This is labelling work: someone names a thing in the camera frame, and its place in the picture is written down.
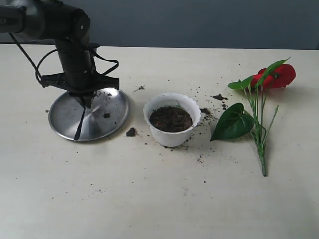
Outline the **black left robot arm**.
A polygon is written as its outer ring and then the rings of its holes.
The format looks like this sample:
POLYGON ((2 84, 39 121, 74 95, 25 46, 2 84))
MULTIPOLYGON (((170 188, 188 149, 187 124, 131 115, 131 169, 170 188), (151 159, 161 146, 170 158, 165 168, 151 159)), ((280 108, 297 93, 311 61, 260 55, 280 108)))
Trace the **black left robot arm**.
POLYGON ((18 47, 21 45, 17 37, 54 41, 62 73, 40 74, 40 65, 24 52, 44 88, 53 86, 71 96, 89 99, 98 90, 119 89, 119 79, 109 76, 118 67, 117 60, 112 60, 114 66, 104 73, 96 70, 94 58, 101 59, 97 53, 99 45, 90 42, 90 18, 80 8, 60 0, 13 0, 0 7, 0 31, 8 33, 18 47))

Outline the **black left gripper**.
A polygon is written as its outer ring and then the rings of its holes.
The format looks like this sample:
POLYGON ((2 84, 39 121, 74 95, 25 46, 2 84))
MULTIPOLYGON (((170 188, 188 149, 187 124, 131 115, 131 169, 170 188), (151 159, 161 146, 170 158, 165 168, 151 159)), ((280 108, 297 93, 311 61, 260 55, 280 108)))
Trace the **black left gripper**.
MULTIPOLYGON (((40 81, 42 87, 53 86, 68 91, 72 95, 92 95, 95 91, 104 88, 119 89, 119 78, 103 76, 97 71, 83 71, 75 74, 58 73, 43 75, 40 81)), ((76 96, 81 106, 90 109, 95 96, 76 96)))

